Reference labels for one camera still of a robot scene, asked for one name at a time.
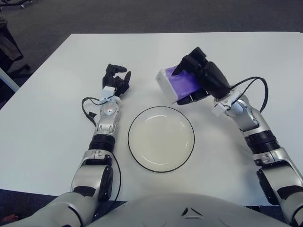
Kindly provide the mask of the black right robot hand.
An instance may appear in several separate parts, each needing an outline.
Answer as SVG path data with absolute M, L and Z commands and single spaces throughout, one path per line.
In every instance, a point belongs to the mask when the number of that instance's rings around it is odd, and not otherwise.
M 185 94 L 177 100 L 178 105 L 197 102 L 208 96 L 222 99 L 230 93 L 230 84 L 215 63 L 206 59 L 206 54 L 195 48 L 184 56 L 171 74 L 181 76 Z

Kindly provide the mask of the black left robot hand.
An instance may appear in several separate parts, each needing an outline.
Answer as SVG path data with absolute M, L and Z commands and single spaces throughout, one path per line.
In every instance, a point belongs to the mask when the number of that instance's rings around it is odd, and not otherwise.
M 117 73 L 126 72 L 125 77 L 122 79 L 116 76 Z M 123 66 L 108 64 L 106 68 L 106 74 L 102 79 L 102 86 L 113 87 L 115 89 L 115 96 L 119 97 L 129 89 L 129 81 L 131 78 L 131 71 L 127 71 L 127 68 Z

